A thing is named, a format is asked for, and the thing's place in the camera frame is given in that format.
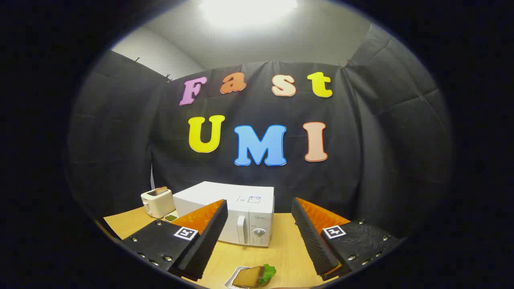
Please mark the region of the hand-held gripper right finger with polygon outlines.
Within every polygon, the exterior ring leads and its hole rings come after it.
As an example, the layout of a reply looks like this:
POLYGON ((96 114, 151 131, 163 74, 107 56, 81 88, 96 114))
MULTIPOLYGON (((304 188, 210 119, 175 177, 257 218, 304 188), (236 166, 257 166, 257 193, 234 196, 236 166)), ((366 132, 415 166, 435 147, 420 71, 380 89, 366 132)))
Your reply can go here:
POLYGON ((364 219, 350 221, 298 197, 291 212, 314 270, 324 281, 371 265, 402 241, 364 219))

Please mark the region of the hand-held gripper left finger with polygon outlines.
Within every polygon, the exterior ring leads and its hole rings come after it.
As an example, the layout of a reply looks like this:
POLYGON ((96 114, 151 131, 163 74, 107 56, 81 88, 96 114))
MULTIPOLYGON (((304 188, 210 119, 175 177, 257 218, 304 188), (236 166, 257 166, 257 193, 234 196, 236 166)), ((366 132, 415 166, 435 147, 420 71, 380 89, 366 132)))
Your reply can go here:
POLYGON ((153 267, 197 281, 227 218, 227 201, 220 199, 172 222, 153 221, 123 238, 122 243, 153 267))

